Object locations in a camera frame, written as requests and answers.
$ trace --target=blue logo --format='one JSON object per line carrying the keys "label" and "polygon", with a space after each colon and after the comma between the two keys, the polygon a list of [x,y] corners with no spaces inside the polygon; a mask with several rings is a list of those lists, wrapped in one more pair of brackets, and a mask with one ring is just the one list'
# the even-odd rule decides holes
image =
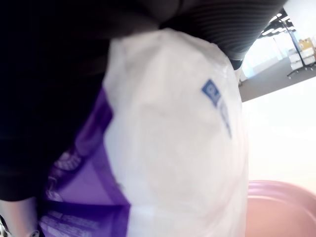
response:
{"label": "blue logo", "polygon": [[211,99],[214,107],[219,110],[225,127],[227,128],[228,134],[230,137],[232,137],[231,127],[229,125],[228,109],[225,101],[222,99],[221,93],[219,92],[218,88],[216,87],[214,82],[209,79],[203,86],[202,91]]}

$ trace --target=black jacket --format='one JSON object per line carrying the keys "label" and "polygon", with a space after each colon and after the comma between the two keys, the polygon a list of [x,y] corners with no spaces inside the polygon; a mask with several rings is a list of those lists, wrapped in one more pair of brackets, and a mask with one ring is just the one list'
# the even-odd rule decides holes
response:
{"label": "black jacket", "polygon": [[37,195],[106,71],[109,40],[171,27],[244,57],[285,0],[18,0],[0,7],[0,199]]}

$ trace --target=ceiling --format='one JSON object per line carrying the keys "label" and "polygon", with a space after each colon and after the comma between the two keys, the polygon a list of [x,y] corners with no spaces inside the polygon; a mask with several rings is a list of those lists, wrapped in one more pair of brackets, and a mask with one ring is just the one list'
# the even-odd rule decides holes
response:
{"label": "ceiling", "polygon": [[[286,19],[284,20],[284,22],[288,25],[288,27],[290,28],[290,30],[295,31],[295,28],[293,26],[293,23],[291,22],[291,19],[288,17],[288,15],[286,14],[285,10],[282,8],[282,10],[279,12],[279,14],[281,14],[280,19],[284,19],[286,17]],[[279,21],[278,18],[275,18],[273,21],[271,21],[268,26],[264,29],[264,31],[261,33],[261,35],[259,36],[259,38],[262,37],[271,37],[274,35],[279,34],[281,31],[285,30],[284,26],[282,25],[282,23]]]}

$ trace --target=purple plastic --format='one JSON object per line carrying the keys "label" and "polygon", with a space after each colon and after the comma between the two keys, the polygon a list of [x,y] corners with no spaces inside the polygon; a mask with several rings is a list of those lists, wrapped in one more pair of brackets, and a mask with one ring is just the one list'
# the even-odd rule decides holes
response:
{"label": "purple plastic", "polygon": [[51,169],[45,193],[49,201],[39,221],[46,237],[126,237],[130,204],[103,143],[111,118],[101,90],[74,146]]}

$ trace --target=plastic bag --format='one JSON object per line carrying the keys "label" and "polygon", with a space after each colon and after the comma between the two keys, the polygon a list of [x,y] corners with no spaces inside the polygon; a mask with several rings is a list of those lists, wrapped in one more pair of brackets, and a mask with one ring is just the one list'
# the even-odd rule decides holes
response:
{"label": "plastic bag", "polygon": [[110,56],[105,146],[128,236],[243,236],[247,140],[228,58],[169,29],[114,40]]}
{"label": "plastic bag", "polygon": [[44,234],[243,236],[247,141],[228,58],[167,29],[112,40],[109,59],[90,118],[52,168]]}

